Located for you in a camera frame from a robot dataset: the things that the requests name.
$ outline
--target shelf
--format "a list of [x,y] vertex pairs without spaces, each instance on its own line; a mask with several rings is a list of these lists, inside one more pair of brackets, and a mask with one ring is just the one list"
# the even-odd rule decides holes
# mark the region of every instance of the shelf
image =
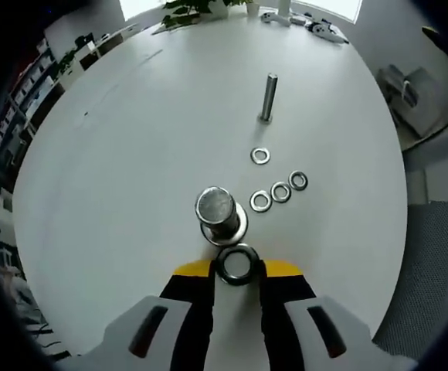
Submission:
[[[25,127],[25,124],[26,124],[26,120],[25,120],[25,118],[23,118],[23,120],[22,120],[23,122],[22,122],[22,128],[23,127]],[[9,142],[11,141],[11,139],[12,139],[12,136],[13,136],[13,131],[16,129],[16,127],[19,125],[19,123],[18,122],[16,122],[16,123],[14,123],[14,124],[9,124],[9,126],[6,128],[6,130],[5,130],[5,132],[4,132],[4,134],[3,133],[0,133],[0,135],[2,136],[2,140],[1,140],[1,143],[0,143],[0,152],[3,150],[3,149],[5,149],[6,147],[7,147],[7,145],[9,144]]]
[[20,85],[20,83],[23,81],[24,77],[32,70],[32,68],[37,64],[37,62],[40,61],[40,59],[46,55],[47,53],[51,54],[51,60],[54,63],[54,56],[51,52],[50,48],[47,48],[43,53],[40,53],[39,56],[37,56],[33,62],[31,62],[18,76],[17,81],[15,82],[15,84],[13,85],[13,88],[9,91],[9,94],[12,95],[13,93],[15,93],[16,88]]
[[7,123],[7,124],[1,124],[0,125],[0,134],[2,134],[2,135],[4,135],[5,134],[5,132],[8,130],[8,128],[9,128],[9,123]]
[[15,117],[15,115],[16,115],[16,109],[13,108],[13,106],[10,104],[8,110],[6,111],[4,120],[8,120],[8,122],[11,122],[13,120],[13,118]]
[[30,101],[33,100],[33,96],[36,93],[37,89],[42,86],[42,84],[46,80],[47,76],[50,76],[51,67],[54,66],[55,64],[56,64],[56,62],[53,61],[51,64],[49,64],[44,69],[44,71],[40,74],[39,78],[33,84],[32,88],[23,97],[23,100],[22,100],[21,103],[18,104],[18,102],[16,102],[18,104],[18,106],[20,107],[20,109],[23,108],[23,106],[26,106],[25,103],[30,103]]
[[53,85],[50,85],[46,87],[43,91],[43,95],[40,98],[40,100],[37,100],[37,103],[35,107],[32,107],[32,104],[30,104],[29,109],[25,112],[25,116],[28,120],[32,120],[33,115],[37,112],[37,109],[40,107],[40,105],[44,102],[44,100],[49,96],[50,92],[53,91],[53,89],[56,87],[56,85],[59,84],[59,81],[56,81]]

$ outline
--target table surface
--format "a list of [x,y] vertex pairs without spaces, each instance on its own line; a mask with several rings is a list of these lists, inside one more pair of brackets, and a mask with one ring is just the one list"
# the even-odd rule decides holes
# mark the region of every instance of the table surface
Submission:
[[[273,120],[256,121],[266,76],[279,77]],[[251,162],[252,148],[270,162]],[[263,214],[249,198],[304,171],[309,186]],[[151,36],[101,58],[51,110],[13,198],[30,287],[71,353],[173,270],[214,257],[197,194],[221,186],[249,216],[244,242],[297,264],[318,295],[372,335],[399,276],[406,182],[380,91],[353,46],[239,15]],[[216,278],[208,369],[263,370],[255,285]]]

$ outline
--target floor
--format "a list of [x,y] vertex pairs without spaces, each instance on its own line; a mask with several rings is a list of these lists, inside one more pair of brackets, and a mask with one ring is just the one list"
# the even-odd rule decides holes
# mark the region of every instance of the floor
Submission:
[[399,125],[395,128],[395,130],[397,131],[397,136],[402,151],[411,147],[414,143],[416,143],[416,141],[418,141],[418,138],[415,136],[415,134],[412,133],[404,125]]
[[[411,138],[398,130],[402,148]],[[448,201],[448,128],[415,151],[405,152],[408,201]]]

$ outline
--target bright window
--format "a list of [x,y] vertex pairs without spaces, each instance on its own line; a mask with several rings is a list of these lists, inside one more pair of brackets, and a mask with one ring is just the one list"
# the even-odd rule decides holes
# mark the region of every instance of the bright window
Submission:
[[312,8],[325,10],[338,15],[349,22],[356,22],[361,8],[361,0],[292,0],[298,4],[309,5]]
[[[157,8],[166,3],[166,0],[119,0],[123,10],[124,20],[135,17],[136,15]],[[277,8],[279,0],[255,0],[257,3]],[[292,0],[300,5],[310,6],[337,15],[349,22],[356,22],[361,0]]]
[[130,18],[146,12],[153,8],[157,8],[160,5],[166,3],[165,0],[119,0],[121,4],[121,10],[123,11],[124,20],[127,21]]

